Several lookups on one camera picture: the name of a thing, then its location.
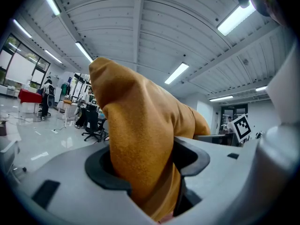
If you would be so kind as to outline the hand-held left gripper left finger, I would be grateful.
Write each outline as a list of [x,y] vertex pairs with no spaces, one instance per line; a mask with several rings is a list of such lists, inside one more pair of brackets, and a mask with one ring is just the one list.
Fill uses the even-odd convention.
[[30,173],[16,195],[43,225],[152,225],[114,176],[109,147],[85,146],[59,154]]

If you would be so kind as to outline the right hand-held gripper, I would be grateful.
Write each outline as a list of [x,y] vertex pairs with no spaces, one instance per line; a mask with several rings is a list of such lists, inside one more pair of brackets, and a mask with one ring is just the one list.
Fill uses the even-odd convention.
[[221,135],[225,135],[226,140],[223,140],[225,145],[240,147],[250,139],[251,133],[248,117],[246,114],[242,114],[235,119],[227,116],[225,124],[221,125],[220,135],[195,135],[194,140],[221,144]]

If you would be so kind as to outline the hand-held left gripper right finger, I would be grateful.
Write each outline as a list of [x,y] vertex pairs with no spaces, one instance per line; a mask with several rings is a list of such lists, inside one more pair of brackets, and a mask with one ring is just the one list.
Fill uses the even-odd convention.
[[231,147],[176,137],[175,165],[186,185],[169,225],[249,225],[246,197],[257,145]]

